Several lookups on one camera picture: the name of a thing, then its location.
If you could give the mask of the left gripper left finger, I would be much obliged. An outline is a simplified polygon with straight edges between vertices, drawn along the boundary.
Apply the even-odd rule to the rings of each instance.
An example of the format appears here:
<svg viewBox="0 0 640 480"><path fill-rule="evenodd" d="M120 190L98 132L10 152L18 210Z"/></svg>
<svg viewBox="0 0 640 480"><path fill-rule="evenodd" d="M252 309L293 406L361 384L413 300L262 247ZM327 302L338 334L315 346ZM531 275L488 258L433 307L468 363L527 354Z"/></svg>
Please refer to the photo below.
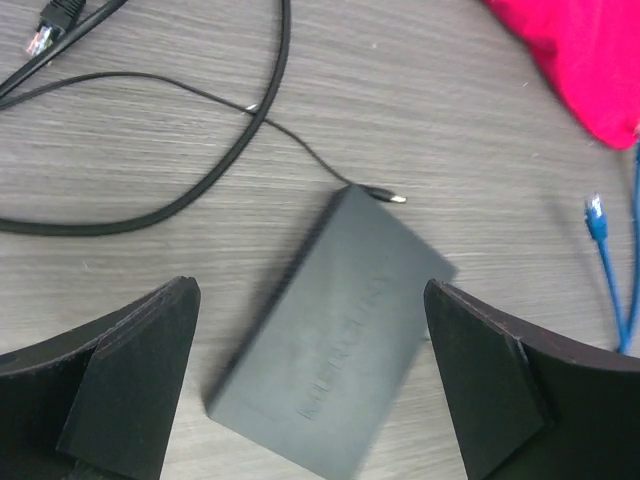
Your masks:
<svg viewBox="0 0 640 480"><path fill-rule="evenodd" d="M176 277L2 354L2 478L159 478L200 299L195 279Z"/></svg>

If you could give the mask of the black network switch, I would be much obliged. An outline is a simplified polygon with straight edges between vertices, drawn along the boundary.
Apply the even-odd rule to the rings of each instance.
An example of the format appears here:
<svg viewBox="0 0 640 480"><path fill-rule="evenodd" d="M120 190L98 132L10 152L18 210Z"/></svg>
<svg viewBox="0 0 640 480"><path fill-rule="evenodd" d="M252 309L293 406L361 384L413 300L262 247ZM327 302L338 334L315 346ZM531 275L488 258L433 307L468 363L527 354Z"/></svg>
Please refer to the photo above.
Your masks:
<svg viewBox="0 0 640 480"><path fill-rule="evenodd" d="M231 357L208 416L322 478L353 478L425 341L425 286L455 274L362 189L342 189Z"/></svg>

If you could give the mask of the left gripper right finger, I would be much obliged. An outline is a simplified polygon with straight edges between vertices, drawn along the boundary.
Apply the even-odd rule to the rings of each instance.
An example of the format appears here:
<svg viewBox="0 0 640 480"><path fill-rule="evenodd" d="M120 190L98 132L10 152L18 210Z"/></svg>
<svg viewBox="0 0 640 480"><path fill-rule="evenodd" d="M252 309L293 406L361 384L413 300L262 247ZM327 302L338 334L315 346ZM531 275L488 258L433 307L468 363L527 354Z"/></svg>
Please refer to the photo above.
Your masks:
<svg viewBox="0 0 640 480"><path fill-rule="evenodd" d="M424 292L470 479L636 479L639 361L502 312L445 282Z"/></svg>

